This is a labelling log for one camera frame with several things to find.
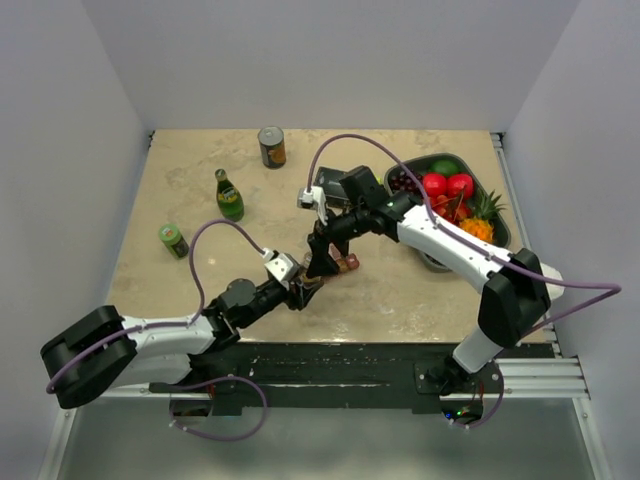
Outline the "white paper cup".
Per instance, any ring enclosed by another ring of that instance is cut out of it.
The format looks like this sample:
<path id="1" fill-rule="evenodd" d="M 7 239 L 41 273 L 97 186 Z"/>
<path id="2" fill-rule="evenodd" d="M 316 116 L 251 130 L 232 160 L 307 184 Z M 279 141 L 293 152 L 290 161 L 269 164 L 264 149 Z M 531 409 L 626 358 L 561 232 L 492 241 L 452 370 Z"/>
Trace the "white paper cup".
<path id="1" fill-rule="evenodd" d="M 563 277 L 562 274 L 555 269 L 545 263 L 540 264 L 541 267 L 541 275 L 544 277 L 544 282 L 547 285 L 552 285 L 556 287 L 563 287 Z"/>

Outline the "small green lidded jar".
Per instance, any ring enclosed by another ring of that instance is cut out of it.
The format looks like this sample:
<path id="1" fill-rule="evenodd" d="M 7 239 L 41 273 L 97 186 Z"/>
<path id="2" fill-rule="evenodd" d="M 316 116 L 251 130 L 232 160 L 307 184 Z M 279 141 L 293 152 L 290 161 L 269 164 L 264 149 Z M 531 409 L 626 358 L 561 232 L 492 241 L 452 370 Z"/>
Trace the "small green lidded jar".
<path id="1" fill-rule="evenodd" d="M 158 237 L 174 258 L 183 259 L 188 256 L 189 245 L 176 225 L 162 225 L 158 230 Z"/>

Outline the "green lime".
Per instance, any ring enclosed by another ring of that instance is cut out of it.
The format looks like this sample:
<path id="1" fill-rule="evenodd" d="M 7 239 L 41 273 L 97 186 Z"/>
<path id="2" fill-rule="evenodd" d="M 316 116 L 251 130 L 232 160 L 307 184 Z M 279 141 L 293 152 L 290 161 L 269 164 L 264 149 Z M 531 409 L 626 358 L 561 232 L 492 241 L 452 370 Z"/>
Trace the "green lime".
<path id="1" fill-rule="evenodd" d="M 449 158 L 443 158 L 443 159 L 434 161 L 429 171 L 431 173 L 437 173 L 439 175 L 442 175 L 445 178 L 449 178 L 453 175 L 458 174 L 460 172 L 460 168 L 455 161 Z"/>

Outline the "red apple right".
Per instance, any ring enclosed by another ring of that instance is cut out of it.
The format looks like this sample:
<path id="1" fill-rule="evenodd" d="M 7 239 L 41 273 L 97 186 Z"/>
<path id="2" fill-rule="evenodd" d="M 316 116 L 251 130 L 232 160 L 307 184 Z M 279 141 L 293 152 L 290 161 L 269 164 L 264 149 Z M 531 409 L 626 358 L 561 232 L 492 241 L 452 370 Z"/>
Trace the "red apple right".
<path id="1" fill-rule="evenodd" d="M 475 182 L 471 175 L 458 173 L 447 178 L 446 195 L 450 198 L 462 195 L 463 199 L 469 199 L 475 191 Z"/>

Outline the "small pineapple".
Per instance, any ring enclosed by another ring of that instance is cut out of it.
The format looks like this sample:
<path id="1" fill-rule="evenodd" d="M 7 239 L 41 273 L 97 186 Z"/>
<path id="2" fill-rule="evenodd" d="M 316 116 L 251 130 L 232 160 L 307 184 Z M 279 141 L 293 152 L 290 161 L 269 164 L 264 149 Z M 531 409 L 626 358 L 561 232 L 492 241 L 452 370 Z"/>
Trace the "small pineapple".
<path id="1" fill-rule="evenodd" d="M 495 240 L 494 221 L 505 209 L 505 204 L 501 202 L 501 199 L 502 195 L 496 194 L 494 191 L 487 194 L 479 193 L 470 216 L 461 219 L 458 222 L 458 227 L 485 243 L 493 244 Z"/>

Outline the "black green product box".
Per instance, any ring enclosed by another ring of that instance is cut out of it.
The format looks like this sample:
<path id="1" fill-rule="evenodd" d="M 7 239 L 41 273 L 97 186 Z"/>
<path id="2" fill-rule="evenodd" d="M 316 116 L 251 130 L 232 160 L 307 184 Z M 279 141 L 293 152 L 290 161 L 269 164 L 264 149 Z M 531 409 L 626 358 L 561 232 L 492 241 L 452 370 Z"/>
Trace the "black green product box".
<path id="1" fill-rule="evenodd" d="M 376 175 L 364 165 L 354 167 L 349 171 L 321 167 L 312 186 L 323 188 L 326 207 L 329 208 L 375 205 L 388 197 Z"/>

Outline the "red apple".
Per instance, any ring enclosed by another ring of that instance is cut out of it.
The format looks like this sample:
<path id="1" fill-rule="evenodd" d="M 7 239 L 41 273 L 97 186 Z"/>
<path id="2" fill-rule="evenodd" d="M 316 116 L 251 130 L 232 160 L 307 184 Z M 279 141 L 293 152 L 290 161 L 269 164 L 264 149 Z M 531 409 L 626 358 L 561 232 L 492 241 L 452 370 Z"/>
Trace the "red apple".
<path id="1" fill-rule="evenodd" d="M 471 175 L 458 173 L 447 178 L 446 195 L 450 198 L 462 195 L 463 199 L 469 199 L 475 191 L 475 182 Z"/>
<path id="2" fill-rule="evenodd" d="M 447 178 L 439 173 L 430 172 L 423 176 L 422 185 L 429 197 L 435 198 L 447 192 Z"/>

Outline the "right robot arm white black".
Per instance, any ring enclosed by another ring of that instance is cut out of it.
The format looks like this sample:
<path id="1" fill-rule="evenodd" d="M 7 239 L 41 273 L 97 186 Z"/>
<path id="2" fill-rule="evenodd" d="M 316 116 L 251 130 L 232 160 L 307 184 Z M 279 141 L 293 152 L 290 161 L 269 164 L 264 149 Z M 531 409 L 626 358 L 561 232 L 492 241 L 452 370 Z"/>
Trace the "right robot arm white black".
<path id="1" fill-rule="evenodd" d="M 564 293 L 540 280 L 542 274 L 552 280 L 560 274 L 531 251 L 512 253 L 489 245 L 428 213 L 416 196 L 404 191 L 389 194 L 365 166 L 343 175 L 340 184 L 350 202 L 340 215 L 327 209 L 321 187 L 306 187 L 298 194 L 299 207 L 313 209 L 318 216 L 308 237 L 310 275 L 337 272 L 331 246 L 346 254 L 350 240 L 375 233 L 434 258 L 464 278 L 480 293 L 481 303 L 477 327 L 453 350 L 445 369 L 446 382 L 456 392 L 476 386 L 480 370 L 515 346 Z"/>

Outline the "orange labelled tin can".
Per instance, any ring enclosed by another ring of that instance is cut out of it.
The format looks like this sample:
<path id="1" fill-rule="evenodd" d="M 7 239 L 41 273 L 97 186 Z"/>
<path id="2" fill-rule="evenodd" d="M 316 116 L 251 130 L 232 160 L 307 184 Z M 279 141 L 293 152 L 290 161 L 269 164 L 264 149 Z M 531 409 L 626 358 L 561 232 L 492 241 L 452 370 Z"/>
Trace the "orange labelled tin can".
<path id="1" fill-rule="evenodd" d="M 279 169 L 286 163 L 284 133 L 277 126 L 262 128 L 257 135 L 263 165 L 270 169 Z"/>

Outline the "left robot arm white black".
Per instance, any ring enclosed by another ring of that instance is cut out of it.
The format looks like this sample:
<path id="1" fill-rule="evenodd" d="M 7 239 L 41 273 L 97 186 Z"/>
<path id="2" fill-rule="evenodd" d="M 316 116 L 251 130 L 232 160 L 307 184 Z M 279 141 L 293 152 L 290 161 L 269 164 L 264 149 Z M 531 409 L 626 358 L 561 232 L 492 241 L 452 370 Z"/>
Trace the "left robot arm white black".
<path id="1" fill-rule="evenodd" d="M 63 409 L 84 406 L 111 388 L 141 383 L 200 390 L 207 368 L 195 358 L 236 344 L 242 330 L 284 305 L 304 309 L 321 280 L 269 277 L 260 285 L 232 281 L 196 317 L 144 319 L 98 307 L 48 341 L 40 356 L 49 375 L 48 394 Z"/>

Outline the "clear pill jar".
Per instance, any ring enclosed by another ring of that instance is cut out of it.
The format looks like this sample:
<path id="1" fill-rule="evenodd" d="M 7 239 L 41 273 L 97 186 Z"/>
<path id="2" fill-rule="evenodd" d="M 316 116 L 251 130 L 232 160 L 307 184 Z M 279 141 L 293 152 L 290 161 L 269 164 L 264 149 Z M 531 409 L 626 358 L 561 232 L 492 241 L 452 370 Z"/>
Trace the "clear pill jar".
<path id="1" fill-rule="evenodd" d="M 309 269 L 311 260 L 312 260 L 312 254 L 310 252 L 307 252 L 304 255 L 304 258 L 301 264 L 301 276 L 300 276 L 301 281 L 306 287 L 323 286 L 324 280 L 321 276 L 313 277 L 308 275 L 308 269 Z"/>

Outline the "grey fruit tray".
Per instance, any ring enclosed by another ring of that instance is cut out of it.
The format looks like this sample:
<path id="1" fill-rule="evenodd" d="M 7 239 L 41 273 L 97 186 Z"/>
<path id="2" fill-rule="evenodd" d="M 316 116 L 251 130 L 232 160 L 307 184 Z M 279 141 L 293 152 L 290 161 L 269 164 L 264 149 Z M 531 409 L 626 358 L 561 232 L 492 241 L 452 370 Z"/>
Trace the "grey fruit tray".
<path id="1" fill-rule="evenodd" d="M 420 156 L 414 159 L 407 160 L 405 161 L 405 165 L 410 171 L 417 172 L 421 174 L 423 177 L 425 174 L 430 173 L 429 169 L 434 161 L 443 159 L 443 158 L 449 158 L 455 161 L 460 168 L 459 173 L 467 173 L 473 177 L 475 182 L 475 191 L 473 196 L 468 200 L 466 200 L 467 206 L 472 210 L 474 208 L 475 203 L 477 202 L 478 194 L 479 193 L 487 194 L 489 192 L 486 191 L 486 189 L 480 183 L 480 181 L 478 180 L 474 172 L 470 169 L 467 163 L 464 160 L 462 160 L 460 157 L 450 153 L 429 154 L 429 155 Z M 386 172 L 384 176 L 383 184 L 390 195 L 393 195 L 394 193 L 389 188 L 388 178 L 390 175 L 398 172 L 399 170 L 403 170 L 403 169 L 399 166 L 393 166 Z M 493 244 L 498 247 L 507 248 L 511 242 L 511 232 L 501 213 L 495 219 L 494 226 L 495 226 L 495 240 Z"/>

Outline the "green glass bottle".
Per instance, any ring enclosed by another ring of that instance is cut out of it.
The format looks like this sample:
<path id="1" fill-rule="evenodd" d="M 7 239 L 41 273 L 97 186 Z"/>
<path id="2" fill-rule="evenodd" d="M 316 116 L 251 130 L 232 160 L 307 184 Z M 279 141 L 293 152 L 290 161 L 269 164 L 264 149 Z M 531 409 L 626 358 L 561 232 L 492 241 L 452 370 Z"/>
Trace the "green glass bottle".
<path id="1" fill-rule="evenodd" d="M 215 171 L 217 181 L 216 200 L 224 218 L 237 222 L 244 217 L 244 201 L 239 190 L 229 180 L 224 169 Z"/>

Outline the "aluminium frame rail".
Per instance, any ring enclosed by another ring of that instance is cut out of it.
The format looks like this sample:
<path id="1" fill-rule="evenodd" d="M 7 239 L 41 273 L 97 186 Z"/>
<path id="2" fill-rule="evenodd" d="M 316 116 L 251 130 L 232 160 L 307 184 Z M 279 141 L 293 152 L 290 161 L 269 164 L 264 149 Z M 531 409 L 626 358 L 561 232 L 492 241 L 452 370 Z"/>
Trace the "aluminium frame rail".
<path id="1" fill-rule="evenodd" d="M 577 358 L 500 358 L 495 361 L 504 379 L 504 399 L 585 399 L 588 388 Z M 146 385 L 108 390 L 100 399 L 209 400 L 197 391 L 153 393 Z"/>

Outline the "red cherries cluster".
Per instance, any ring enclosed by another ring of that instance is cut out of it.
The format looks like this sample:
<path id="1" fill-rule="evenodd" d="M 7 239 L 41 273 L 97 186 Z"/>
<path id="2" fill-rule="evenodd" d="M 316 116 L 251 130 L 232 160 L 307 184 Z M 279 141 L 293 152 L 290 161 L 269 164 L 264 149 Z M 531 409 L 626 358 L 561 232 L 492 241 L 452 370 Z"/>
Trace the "red cherries cluster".
<path id="1" fill-rule="evenodd" d="M 461 195 L 454 197 L 439 195 L 430 197 L 429 201 L 432 210 L 450 223 L 459 224 L 463 220 L 472 217 L 471 209 Z"/>

